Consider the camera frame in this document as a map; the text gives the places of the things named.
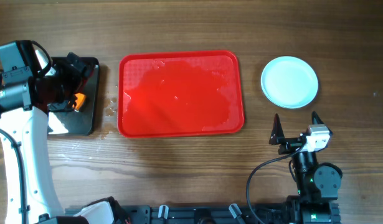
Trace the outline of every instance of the wooden table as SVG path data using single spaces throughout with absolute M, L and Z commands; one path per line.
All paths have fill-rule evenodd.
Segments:
M 277 147 L 268 145 L 273 115 L 280 115 L 292 137 L 306 129 L 316 110 L 334 131 L 318 159 L 344 172 L 338 200 L 343 223 L 383 223 L 383 2 L 69 1 L 0 4 L 0 44 L 32 39 L 51 56 L 73 51 L 103 65 L 95 132 L 49 137 L 64 208 L 110 195 L 122 205 L 245 204 L 251 170 L 278 157 Z M 117 99 L 118 64 L 125 55 L 209 49 L 228 49 L 239 58 L 246 118 L 241 131 L 139 140 L 118 133 L 111 101 Z M 318 75 L 318 96 L 302 109 L 279 108 L 260 88 L 263 67 L 281 55 L 306 60 Z M 253 202 L 282 202 L 297 194 L 287 163 L 256 173 Z M 6 203 L 0 143 L 0 223 Z

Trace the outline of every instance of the round plate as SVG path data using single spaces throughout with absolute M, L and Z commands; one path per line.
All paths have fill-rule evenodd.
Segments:
M 288 109 L 306 106 L 318 91 L 318 79 L 310 65 L 290 56 L 269 62 L 263 69 L 260 84 L 272 103 Z

